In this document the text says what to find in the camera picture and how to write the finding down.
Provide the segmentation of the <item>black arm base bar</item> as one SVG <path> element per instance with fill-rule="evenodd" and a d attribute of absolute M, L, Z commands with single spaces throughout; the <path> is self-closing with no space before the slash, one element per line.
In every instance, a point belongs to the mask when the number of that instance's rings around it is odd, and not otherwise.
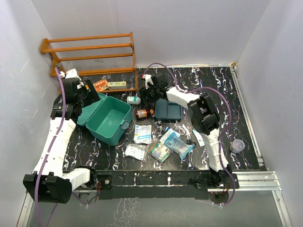
<path fill-rule="evenodd" d="M 93 171 L 92 185 L 77 190 L 94 192 L 99 199 L 195 198 L 228 200 L 228 193 L 239 188 L 236 174 L 211 170 Z"/>

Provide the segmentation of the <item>teal medicine kit box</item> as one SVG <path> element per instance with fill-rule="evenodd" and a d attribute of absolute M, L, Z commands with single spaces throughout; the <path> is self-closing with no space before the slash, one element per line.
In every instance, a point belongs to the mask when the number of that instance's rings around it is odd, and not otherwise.
<path fill-rule="evenodd" d="M 133 120 L 132 107 L 103 93 L 98 96 L 99 101 L 82 108 L 77 125 L 85 126 L 96 139 L 115 146 Z"/>

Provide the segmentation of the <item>brown glass medicine bottle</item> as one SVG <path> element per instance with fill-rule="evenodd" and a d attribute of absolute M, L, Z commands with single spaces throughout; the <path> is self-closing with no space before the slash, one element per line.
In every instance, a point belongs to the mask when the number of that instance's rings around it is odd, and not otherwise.
<path fill-rule="evenodd" d="M 136 118 L 137 119 L 143 119 L 147 118 L 149 116 L 154 116 L 154 110 L 153 109 L 142 109 L 136 111 Z"/>

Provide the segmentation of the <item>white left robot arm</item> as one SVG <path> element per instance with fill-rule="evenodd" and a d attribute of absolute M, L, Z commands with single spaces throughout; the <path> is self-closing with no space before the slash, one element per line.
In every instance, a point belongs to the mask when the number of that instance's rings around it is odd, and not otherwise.
<path fill-rule="evenodd" d="M 62 80 L 63 91 L 53 102 L 50 129 L 41 157 L 23 185 L 35 202 L 66 204 L 72 192 L 80 186 L 94 188 L 98 183 L 95 170 L 79 166 L 63 173 L 62 166 L 71 135 L 82 109 L 100 100 L 89 79 Z"/>

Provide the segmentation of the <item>white bottle green label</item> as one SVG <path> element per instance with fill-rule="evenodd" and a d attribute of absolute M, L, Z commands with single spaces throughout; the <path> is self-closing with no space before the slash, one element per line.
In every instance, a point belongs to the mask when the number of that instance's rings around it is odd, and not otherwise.
<path fill-rule="evenodd" d="M 126 102 L 131 105 L 139 105 L 141 99 L 138 96 L 128 96 Z"/>

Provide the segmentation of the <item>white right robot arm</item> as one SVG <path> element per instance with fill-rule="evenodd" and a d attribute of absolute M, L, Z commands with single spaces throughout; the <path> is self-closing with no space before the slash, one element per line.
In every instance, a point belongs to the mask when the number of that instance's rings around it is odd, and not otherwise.
<path fill-rule="evenodd" d="M 187 109 L 194 130 L 201 135 L 205 143 L 212 184 L 221 188 L 231 181 L 233 188 L 236 188 L 231 167 L 224 157 L 220 143 L 220 116 L 211 97 L 182 90 L 177 85 L 170 87 L 163 74 L 144 74 L 142 79 L 145 85 L 140 89 L 140 96 L 144 104 L 151 105 L 159 99 L 166 99 Z"/>

